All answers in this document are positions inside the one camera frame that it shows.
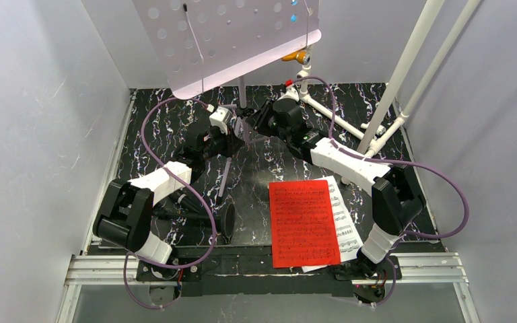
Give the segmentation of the lilac folding tripod stand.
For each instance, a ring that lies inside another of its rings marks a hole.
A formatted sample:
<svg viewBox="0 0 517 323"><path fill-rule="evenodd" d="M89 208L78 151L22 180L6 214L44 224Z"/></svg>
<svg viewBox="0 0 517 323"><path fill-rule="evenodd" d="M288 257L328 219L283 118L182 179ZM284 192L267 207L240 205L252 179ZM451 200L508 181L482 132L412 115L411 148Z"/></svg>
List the lilac folding tripod stand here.
<svg viewBox="0 0 517 323"><path fill-rule="evenodd" d="M246 96L246 82L244 76L240 76L238 78L238 94L239 94L239 105L245 110L247 108L247 96ZM248 130L248 125L242 121L242 119L238 116L235 123L234 132L236 135L242 133L243 140L245 143L250 143L250 131ZM228 174L231 168L232 158L228 157L226 160L226 165L223 171L223 176L221 177L221 184L218 192L218 201L222 202L223 196L226 189L226 182L228 179Z"/></svg>

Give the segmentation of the lilac perforated music desk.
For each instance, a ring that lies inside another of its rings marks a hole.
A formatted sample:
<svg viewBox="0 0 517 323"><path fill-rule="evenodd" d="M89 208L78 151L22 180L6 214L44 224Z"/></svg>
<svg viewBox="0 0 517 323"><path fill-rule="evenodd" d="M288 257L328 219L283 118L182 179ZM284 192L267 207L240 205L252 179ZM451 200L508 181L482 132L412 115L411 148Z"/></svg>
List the lilac perforated music desk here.
<svg viewBox="0 0 517 323"><path fill-rule="evenodd" d="M189 99L318 42L320 1L134 1L174 96ZM297 21L290 21L291 14Z"/></svg>

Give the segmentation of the red sheet music page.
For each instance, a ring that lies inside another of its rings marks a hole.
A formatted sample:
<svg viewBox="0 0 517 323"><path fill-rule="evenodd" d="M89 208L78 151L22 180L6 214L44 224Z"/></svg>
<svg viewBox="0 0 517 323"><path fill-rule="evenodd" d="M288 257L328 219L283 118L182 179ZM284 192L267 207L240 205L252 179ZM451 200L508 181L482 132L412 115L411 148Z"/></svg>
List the red sheet music page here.
<svg viewBox="0 0 517 323"><path fill-rule="evenodd" d="M274 268L341 262L326 180L269 183Z"/></svg>

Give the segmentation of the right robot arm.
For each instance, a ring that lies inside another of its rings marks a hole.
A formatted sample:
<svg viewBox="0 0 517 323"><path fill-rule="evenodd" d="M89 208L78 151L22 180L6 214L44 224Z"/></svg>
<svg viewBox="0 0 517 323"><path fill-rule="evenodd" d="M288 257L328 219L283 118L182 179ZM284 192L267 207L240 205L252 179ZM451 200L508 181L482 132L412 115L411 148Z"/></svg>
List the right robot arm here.
<svg viewBox="0 0 517 323"><path fill-rule="evenodd" d="M327 131L308 126L298 103L289 98L265 101L245 121L258 134L281 139L294 157L342 176L371 196L374 224L344 271L369 277L380 270L404 230L424 209L414 168L364 159L330 139Z"/></svg>

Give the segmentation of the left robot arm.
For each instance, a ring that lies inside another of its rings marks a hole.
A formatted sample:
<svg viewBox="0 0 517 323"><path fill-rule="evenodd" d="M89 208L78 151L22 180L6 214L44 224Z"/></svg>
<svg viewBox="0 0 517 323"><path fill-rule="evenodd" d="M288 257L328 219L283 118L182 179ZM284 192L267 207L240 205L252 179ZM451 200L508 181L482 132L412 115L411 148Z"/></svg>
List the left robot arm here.
<svg viewBox="0 0 517 323"><path fill-rule="evenodd" d="M154 207L170 195L191 187L205 170L207 160L218 155L233 157L244 146L232 129L212 126L192 134L176 148L172 160L142 177L115 179L108 185L92 226L93 234L125 249L139 260L162 268L175 268L168 261L172 247L151 231Z"/></svg>

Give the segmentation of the black microphone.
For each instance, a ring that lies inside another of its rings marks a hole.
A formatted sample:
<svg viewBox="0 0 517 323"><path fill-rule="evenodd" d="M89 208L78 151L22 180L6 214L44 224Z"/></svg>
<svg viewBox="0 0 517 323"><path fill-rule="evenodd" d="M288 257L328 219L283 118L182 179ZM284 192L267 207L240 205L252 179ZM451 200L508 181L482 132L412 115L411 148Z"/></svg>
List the black microphone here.
<svg viewBox="0 0 517 323"><path fill-rule="evenodd" d="M191 196L180 194L176 202L190 213L202 215L204 217L209 216L206 208L201 204L201 202L198 199L193 199Z"/></svg>

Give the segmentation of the black microphone desk stand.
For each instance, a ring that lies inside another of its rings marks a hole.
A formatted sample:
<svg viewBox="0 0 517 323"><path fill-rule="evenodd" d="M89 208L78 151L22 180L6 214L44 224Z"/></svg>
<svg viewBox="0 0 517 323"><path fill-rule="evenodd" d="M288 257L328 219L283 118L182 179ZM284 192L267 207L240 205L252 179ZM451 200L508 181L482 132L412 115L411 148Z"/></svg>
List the black microphone desk stand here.
<svg viewBox="0 0 517 323"><path fill-rule="evenodd" d="M230 203L228 206L219 210L219 215L213 216L211 219L206 210L201 206L196 206L194 204L186 204L184 202L180 203L180 206L185 209L185 211L181 211L179 213L173 213L171 211L165 210L156 210L152 212L152 215L159 219L179 219L180 217L184 217L188 220L197 220L205 224L206 227L212 227L212 223L215 224L215 228L217 233L223 237L223 240L226 244L230 244L232 241L232 237L234 235L234 227L236 220L236 208L233 203Z"/></svg>

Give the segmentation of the blue tap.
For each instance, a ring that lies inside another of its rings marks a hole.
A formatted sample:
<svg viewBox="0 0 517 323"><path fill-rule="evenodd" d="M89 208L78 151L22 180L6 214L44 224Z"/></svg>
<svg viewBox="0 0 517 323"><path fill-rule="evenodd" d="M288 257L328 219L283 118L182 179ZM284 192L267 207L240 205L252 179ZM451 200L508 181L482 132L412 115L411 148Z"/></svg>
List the blue tap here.
<svg viewBox="0 0 517 323"><path fill-rule="evenodd" d="M298 0L291 0L291 5L292 6L296 6L298 4ZM291 14L291 17L290 17L290 21L292 23L296 22L297 21L297 15L295 13Z"/></svg>

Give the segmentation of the white sheet music page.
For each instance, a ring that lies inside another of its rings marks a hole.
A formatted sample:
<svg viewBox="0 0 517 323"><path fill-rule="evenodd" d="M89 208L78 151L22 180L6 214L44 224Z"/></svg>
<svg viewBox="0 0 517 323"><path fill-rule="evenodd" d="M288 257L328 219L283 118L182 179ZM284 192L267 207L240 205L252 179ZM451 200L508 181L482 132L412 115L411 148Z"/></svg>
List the white sheet music page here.
<svg viewBox="0 0 517 323"><path fill-rule="evenodd" d="M339 190L339 185L333 176L316 180L325 180L328 184L341 262L354 260L357 258L357 251L361 248L362 240Z"/></svg>

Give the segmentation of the white pvc pipe frame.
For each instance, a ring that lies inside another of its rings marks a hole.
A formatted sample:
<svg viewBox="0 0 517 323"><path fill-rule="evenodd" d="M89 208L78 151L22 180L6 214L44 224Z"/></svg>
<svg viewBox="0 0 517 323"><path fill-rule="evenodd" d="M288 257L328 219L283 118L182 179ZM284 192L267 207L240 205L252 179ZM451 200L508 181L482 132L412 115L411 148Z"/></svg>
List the white pvc pipe frame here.
<svg viewBox="0 0 517 323"><path fill-rule="evenodd" d="M443 4L443 1L427 1L425 3L415 27L405 45L404 51L402 52L392 73L392 77L390 78L384 95L382 96L382 99L368 125L368 129L361 133L357 128L351 128L350 133L361 139L357 152L361 154L362 158L368 160L377 155L377 153L385 146L386 142L405 125L418 101L421 99L425 89L428 87L433 76L440 68L441 63L444 61L457 38L464 30L465 25L469 22L480 2L466 2L451 30L439 47L435 57L429 64L427 71L423 74L421 81L415 88L407 106L399 113L392 125L386 129L385 133L383 133L378 139L374 140L373 136L377 134L378 127L381 125L384 115L390 105L394 102L399 88L403 84Z"/></svg>

